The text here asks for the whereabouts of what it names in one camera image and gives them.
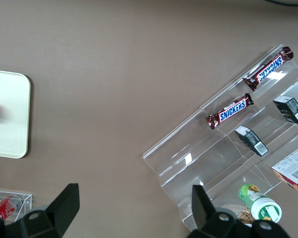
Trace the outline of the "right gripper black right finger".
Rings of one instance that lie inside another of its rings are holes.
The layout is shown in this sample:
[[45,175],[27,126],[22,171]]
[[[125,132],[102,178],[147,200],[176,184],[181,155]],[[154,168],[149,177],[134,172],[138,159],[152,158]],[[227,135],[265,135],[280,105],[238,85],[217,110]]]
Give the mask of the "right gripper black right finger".
[[249,227],[229,209],[216,208],[203,186],[192,186],[192,212],[197,229],[190,238],[288,238],[288,233],[271,221],[257,220]]

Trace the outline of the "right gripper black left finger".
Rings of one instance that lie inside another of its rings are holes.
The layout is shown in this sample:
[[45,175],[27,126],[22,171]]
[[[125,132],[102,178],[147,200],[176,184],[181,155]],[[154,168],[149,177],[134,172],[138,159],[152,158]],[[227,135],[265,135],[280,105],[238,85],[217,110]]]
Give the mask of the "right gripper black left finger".
[[6,238],[62,238],[79,211],[79,185],[68,184],[44,210],[31,211],[4,229]]

